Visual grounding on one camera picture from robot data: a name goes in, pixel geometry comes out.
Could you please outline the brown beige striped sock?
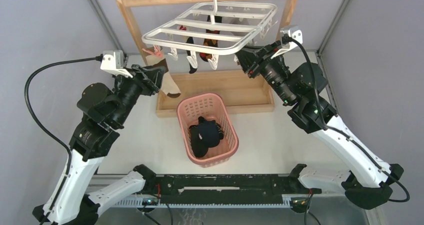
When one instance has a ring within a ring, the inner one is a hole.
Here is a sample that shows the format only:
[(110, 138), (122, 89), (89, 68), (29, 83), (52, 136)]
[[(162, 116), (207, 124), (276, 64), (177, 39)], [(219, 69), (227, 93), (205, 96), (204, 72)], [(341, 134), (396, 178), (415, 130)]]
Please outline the brown beige striped sock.
[(164, 57), (159, 58), (154, 55), (147, 55), (146, 61), (147, 61), (147, 66), (165, 68), (165, 74), (163, 75), (163, 78), (162, 78), (161, 91), (170, 98), (174, 98), (174, 99), (178, 98), (181, 95), (181, 91), (169, 72), (166, 59)]

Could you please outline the white plastic clip hanger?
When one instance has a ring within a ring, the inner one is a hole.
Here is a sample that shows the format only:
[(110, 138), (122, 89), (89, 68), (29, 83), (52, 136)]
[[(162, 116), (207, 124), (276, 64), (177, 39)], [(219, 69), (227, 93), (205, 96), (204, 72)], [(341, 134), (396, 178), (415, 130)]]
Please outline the white plastic clip hanger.
[(141, 39), (155, 48), (169, 48), (178, 60), (178, 51), (187, 51), (193, 68), (205, 57), (213, 70), (219, 56), (232, 55), (246, 45), (255, 45), (275, 25), (278, 7), (272, 3), (218, 1), (199, 2), (176, 18), (147, 32)]

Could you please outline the navy dark sock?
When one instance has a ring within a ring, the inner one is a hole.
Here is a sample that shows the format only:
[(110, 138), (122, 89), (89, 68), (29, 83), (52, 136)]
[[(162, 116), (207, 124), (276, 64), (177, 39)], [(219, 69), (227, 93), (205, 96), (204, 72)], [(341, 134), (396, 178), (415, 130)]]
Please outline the navy dark sock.
[(209, 148), (217, 147), (221, 141), (214, 141), (212, 138), (214, 122), (213, 120), (207, 120), (203, 116), (198, 117), (198, 130), (202, 141), (209, 146)]

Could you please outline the black striped sock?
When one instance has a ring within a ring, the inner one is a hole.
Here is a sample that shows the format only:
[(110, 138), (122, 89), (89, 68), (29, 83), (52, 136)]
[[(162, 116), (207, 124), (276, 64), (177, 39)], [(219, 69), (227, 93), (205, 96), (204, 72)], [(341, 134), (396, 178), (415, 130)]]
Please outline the black striped sock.
[(222, 126), (216, 122), (216, 120), (213, 120), (214, 124), (212, 127), (212, 138), (214, 141), (221, 141), (224, 139), (224, 132), (222, 130)]

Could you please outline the plain black sock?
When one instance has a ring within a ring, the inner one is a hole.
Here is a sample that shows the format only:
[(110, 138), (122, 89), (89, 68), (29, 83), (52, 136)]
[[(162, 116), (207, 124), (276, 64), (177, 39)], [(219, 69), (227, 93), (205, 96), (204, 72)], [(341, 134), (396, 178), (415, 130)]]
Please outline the plain black sock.
[(193, 155), (198, 159), (203, 158), (208, 153), (210, 148), (201, 139), (197, 125), (191, 125), (189, 127), (189, 135), (190, 135), (190, 146), (191, 146)]

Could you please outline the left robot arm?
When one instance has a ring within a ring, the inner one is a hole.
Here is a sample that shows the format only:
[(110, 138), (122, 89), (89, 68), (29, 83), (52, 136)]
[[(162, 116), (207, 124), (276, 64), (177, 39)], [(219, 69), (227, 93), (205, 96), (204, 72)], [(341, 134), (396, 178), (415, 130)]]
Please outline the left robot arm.
[(162, 67), (134, 64), (129, 76), (115, 77), (113, 89), (100, 82), (84, 89), (77, 102), (83, 116), (65, 146), (68, 158), (63, 173), (48, 201), (32, 211), (40, 224), (93, 225), (126, 196), (155, 190), (154, 172), (139, 165), (113, 184), (87, 192), (94, 173), (119, 137), (119, 130), (124, 128), (138, 98), (158, 93), (165, 72)]

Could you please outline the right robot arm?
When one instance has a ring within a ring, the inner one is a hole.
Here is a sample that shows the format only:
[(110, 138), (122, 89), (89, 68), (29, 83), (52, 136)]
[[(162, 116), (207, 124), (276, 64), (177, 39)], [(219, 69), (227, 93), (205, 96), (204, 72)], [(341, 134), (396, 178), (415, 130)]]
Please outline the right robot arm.
[(319, 169), (297, 164), (290, 173), (289, 188), (344, 194), (354, 205), (371, 210), (392, 200), (392, 184), (399, 184), (404, 169), (376, 156), (346, 126), (336, 109), (320, 92), (328, 81), (318, 64), (305, 58), (290, 71), (280, 52), (281, 44), (245, 46), (235, 54), (242, 71), (251, 79), (261, 76), (289, 107), (291, 121), (320, 139), (347, 166), (347, 170)]

